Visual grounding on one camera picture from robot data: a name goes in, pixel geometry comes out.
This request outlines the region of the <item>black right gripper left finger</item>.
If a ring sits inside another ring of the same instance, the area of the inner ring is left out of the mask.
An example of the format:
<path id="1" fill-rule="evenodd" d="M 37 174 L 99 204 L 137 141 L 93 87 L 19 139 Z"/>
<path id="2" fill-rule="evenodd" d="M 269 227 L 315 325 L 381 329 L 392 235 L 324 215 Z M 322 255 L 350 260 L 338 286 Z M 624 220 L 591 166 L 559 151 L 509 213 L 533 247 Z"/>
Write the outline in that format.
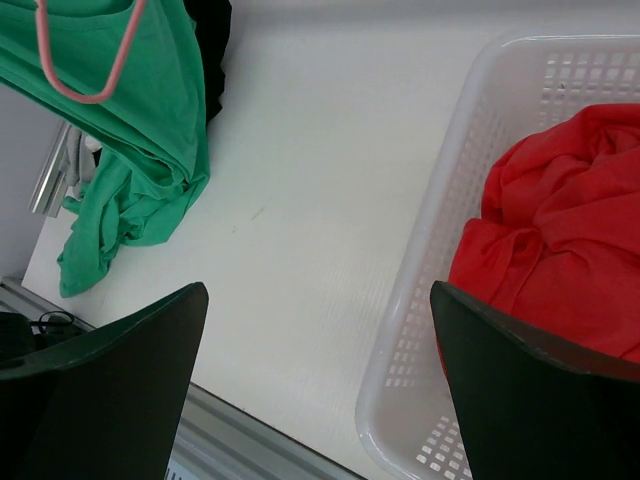
<path id="1" fill-rule="evenodd" d="M 207 308 L 192 283 L 1 369 L 2 478 L 163 478 Z"/>

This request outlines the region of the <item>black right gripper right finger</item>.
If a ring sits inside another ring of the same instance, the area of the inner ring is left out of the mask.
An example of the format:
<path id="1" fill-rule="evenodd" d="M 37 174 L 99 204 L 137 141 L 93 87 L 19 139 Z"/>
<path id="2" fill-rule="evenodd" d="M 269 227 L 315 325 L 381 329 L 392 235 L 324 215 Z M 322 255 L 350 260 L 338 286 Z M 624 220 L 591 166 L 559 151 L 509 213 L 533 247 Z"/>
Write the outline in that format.
<path id="1" fill-rule="evenodd" d="M 636 479 L 639 366 L 437 281 L 430 305 L 475 479 Z"/>

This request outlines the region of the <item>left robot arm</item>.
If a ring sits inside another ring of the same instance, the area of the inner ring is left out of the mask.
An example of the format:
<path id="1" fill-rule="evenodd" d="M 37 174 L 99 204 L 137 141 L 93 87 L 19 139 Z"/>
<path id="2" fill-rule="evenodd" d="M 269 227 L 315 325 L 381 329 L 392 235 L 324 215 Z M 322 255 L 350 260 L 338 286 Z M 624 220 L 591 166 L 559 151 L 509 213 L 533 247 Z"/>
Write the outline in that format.
<path id="1" fill-rule="evenodd" d="M 85 332 L 75 316 L 61 310 L 45 312 L 37 320 L 30 320 L 20 313 L 2 312 L 1 369 L 20 366 L 25 356 Z"/>

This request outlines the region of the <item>red tank top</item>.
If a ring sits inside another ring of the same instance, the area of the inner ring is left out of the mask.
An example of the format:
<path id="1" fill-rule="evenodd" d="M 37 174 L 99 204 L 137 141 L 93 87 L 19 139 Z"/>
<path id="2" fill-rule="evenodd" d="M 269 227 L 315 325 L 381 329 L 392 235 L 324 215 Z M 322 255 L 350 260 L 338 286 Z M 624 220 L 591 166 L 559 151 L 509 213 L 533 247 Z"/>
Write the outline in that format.
<path id="1" fill-rule="evenodd" d="M 490 169 L 449 282 L 537 328 L 639 359 L 639 108 L 599 104 Z"/>

